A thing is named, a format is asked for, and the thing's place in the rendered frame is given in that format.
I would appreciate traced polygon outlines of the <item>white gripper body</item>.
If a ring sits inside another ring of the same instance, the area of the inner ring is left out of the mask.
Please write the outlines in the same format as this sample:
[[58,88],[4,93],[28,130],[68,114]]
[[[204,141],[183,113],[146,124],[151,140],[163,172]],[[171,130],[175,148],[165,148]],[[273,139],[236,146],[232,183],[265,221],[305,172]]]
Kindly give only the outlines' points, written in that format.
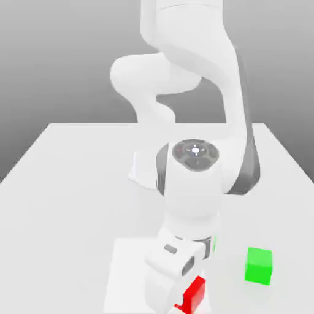
[[147,305],[156,314],[174,314],[181,310],[183,294],[197,276],[201,276],[201,262],[148,262],[144,281]]

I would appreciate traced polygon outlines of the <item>small red cube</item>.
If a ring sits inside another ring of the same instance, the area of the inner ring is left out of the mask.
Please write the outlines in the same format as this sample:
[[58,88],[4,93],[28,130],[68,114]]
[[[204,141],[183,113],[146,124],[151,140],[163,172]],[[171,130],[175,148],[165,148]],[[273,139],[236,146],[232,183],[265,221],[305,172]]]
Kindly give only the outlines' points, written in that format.
[[175,307],[181,310],[184,314],[194,314],[202,302],[205,294],[205,279],[197,276],[192,284],[183,294],[182,305],[175,304]]

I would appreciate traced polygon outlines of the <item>small green cube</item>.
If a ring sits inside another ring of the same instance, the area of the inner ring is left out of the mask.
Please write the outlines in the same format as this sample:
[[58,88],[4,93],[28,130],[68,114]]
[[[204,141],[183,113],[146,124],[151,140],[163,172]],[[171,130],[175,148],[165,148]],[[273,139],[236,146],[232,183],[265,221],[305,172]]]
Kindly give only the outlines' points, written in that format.
[[245,280],[262,285],[270,285],[272,272],[272,251],[248,247],[245,261]]

